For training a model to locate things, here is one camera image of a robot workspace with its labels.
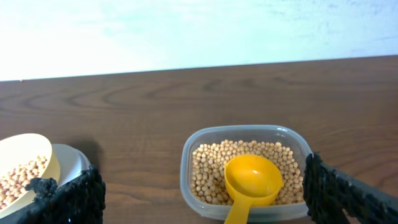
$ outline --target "scoop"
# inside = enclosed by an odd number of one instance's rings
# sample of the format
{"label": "scoop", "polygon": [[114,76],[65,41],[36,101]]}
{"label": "scoop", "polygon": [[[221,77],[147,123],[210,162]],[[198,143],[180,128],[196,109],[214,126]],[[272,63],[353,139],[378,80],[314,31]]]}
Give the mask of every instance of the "scoop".
{"label": "scoop", "polygon": [[225,224],[247,223],[250,208],[270,205],[283,184],[279,169],[257,155],[231,159],[224,169],[224,177],[229,196],[234,199]]}

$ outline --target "bowl of chickpeas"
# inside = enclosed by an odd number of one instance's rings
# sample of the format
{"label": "bowl of chickpeas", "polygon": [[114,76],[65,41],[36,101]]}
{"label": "bowl of chickpeas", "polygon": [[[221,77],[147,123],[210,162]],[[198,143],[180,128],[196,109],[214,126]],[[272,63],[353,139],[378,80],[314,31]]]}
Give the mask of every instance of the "bowl of chickpeas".
{"label": "bowl of chickpeas", "polygon": [[60,178],[60,164],[51,142],[40,134],[20,134],[0,141],[0,218],[33,202],[26,191],[34,177]]}
{"label": "bowl of chickpeas", "polygon": [[270,206],[252,207],[249,222],[277,222],[307,215],[303,199],[305,159],[312,151],[295,131],[276,125],[206,128],[184,145],[180,189],[185,201],[203,217],[225,220],[233,199],[226,190],[225,165],[233,158],[254,154],[274,163],[283,186]]}

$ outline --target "scoop handle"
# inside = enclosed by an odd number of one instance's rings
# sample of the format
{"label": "scoop handle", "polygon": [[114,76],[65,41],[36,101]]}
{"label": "scoop handle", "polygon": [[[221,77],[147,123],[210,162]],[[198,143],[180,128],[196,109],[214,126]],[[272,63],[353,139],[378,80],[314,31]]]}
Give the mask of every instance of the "scoop handle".
{"label": "scoop handle", "polygon": [[234,203],[224,224],[246,224],[253,201],[242,195],[235,195]]}

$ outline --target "light blue wall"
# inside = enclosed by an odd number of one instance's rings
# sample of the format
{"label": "light blue wall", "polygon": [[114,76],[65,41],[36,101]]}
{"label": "light blue wall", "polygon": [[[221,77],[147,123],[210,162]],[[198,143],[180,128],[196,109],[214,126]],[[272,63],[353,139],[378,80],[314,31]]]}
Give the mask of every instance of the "light blue wall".
{"label": "light blue wall", "polygon": [[0,80],[393,54],[396,0],[0,1]]}

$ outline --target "pile of chickpeas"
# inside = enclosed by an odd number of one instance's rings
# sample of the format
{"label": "pile of chickpeas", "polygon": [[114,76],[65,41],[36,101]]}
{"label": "pile of chickpeas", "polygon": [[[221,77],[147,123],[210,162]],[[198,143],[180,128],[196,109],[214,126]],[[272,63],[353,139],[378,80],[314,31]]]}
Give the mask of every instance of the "pile of chickpeas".
{"label": "pile of chickpeas", "polygon": [[232,205],[225,188],[224,166],[232,158],[255,154],[272,161],[280,170],[283,187],[273,205],[303,202],[303,176],[293,151],[280,142],[251,142],[224,140],[220,144],[201,144],[192,152],[192,194],[213,205]]}
{"label": "pile of chickpeas", "polygon": [[44,156],[37,156],[36,160],[28,164],[19,165],[0,178],[0,210],[6,208],[25,192],[25,186],[30,183],[34,177],[40,177],[48,160]]}

